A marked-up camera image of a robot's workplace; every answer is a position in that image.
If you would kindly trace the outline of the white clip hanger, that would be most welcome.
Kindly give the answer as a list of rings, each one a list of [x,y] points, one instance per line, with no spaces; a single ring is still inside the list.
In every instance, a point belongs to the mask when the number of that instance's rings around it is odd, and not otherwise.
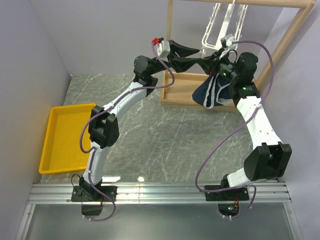
[[[207,50],[218,51],[218,50],[222,49],[221,39],[223,37],[225,37],[226,35],[229,35],[229,34],[227,34],[227,31],[229,29],[232,15],[233,15],[233,12],[234,12],[234,9],[236,6],[235,0],[233,0],[232,3],[229,3],[227,5],[226,12],[225,12],[223,21],[221,23],[221,26],[217,27],[219,29],[219,33],[218,33],[217,40],[216,40],[215,44],[209,43],[209,36],[215,28],[216,19],[219,14],[219,11],[221,10],[222,5],[223,4],[220,2],[215,3],[215,5],[212,9],[212,14],[209,17],[208,25],[205,29],[204,35],[201,40],[200,56],[202,59],[206,56]],[[240,38],[242,37],[241,33],[242,33],[245,17],[247,14],[247,10],[248,10],[247,4],[240,4],[238,7],[237,21],[235,22],[235,32],[230,33],[230,34],[233,34],[233,36],[236,39],[236,42],[238,42],[240,40]]]

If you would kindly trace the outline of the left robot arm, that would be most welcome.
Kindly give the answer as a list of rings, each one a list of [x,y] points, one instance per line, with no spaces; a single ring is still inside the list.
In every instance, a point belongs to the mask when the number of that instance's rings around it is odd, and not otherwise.
[[[96,105],[84,126],[84,130],[89,133],[90,149],[85,150],[82,144],[79,146],[89,158],[84,174],[79,178],[79,184],[74,187],[74,193],[85,202],[114,201],[102,186],[102,170],[108,150],[120,136],[119,119],[136,103],[160,88],[154,74],[165,70],[170,74],[183,73],[193,65],[203,64],[201,58],[193,57],[199,53],[199,49],[183,46],[174,40],[155,38],[151,43],[151,50],[153,58],[144,55],[135,58],[134,78],[129,87],[110,103],[102,107]]]

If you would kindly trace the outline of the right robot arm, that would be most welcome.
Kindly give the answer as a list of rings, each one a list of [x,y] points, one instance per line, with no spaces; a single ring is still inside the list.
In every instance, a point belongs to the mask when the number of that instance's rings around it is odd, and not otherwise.
[[[218,53],[211,67],[211,76],[229,81],[230,96],[245,121],[253,146],[243,167],[228,174],[215,190],[226,200],[233,199],[239,188],[247,188],[252,182],[281,178],[292,155],[291,146],[277,136],[264,111],[264,99],[253,81],[257,62],[258,57],[249,52],[242,53],[236,62],[229,60],[228,53]]]

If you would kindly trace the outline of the navy blue underwear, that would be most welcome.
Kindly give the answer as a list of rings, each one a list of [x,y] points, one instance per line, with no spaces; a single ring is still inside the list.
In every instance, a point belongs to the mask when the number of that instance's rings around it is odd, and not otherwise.
[[[229,86],[230,82],[224,76],[211,75],[193,92],[192,99],[207,109],[227,106],[233,102]]]

